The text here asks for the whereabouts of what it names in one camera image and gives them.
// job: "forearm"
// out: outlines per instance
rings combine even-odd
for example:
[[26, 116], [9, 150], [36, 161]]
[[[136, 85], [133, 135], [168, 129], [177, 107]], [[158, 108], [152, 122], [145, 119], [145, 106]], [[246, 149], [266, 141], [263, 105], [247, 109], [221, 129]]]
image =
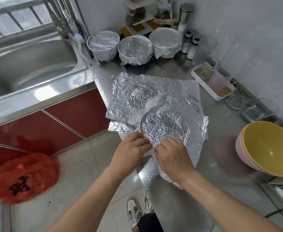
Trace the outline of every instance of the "forearm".
[[121, 181], [107, 167], [93, 185], [49, 228], [48, 232], [96, 231]]
[[283, 232], [253, 209], [212, 185], [196, 171], [182, 184], [216, 220], [224, 232]]

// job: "white sneaker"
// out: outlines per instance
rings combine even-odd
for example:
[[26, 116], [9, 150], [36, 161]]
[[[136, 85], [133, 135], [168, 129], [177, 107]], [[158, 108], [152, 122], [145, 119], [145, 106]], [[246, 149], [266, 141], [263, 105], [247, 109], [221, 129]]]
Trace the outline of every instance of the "white sneaker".
[[154, 213], [152, 203], [150, 202], [147, 194], [145, 194], [145, 214]]
[[141, 208], [136, 199], [130, 198], [127, 203], [128, 221], [131, 223], [132, 231], [137, 226], [139, 219], [141, 218]]

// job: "black character on bag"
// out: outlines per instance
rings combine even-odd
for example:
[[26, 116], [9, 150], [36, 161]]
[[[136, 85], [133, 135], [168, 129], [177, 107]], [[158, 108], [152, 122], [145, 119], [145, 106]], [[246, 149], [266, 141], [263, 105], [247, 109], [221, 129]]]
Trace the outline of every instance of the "black character on bag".
[[31, 188], [26, 184], [29, 176], [21, 176], [18, 178], [18, 180], [21, 180], [20, 183], [15, 183], [11, 187], [9, 187], [9, 190], [12, 191], [12, 195], [16, 196], [19, 192], [26, 192], [30, 191]]

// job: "salt shaker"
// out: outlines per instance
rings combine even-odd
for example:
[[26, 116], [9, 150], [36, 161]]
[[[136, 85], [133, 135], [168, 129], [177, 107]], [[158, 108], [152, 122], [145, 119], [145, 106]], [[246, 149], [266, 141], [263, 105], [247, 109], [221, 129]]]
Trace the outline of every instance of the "salt shaker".
[[187, 59], [192, 60], [194, 58], [198, 48], [199, 40], [199, 38], [192, 36], [191, 44], [187, 53]]
[[189, 50], [190, 47], [190, 42], [192, 38], [192, 32], [191, 31], [186, 31], [185, 36], [182, 40], [182, 47], [181, 47], [181, 52], [186, 54]]

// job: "stainless steel sink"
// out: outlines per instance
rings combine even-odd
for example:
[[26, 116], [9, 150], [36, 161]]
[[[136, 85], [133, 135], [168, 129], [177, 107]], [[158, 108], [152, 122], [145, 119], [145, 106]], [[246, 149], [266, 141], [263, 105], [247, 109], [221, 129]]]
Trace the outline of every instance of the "stainless steel sink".
[[75, 42], [53, 37], [0, 54], [0, 97], [85, 69]]

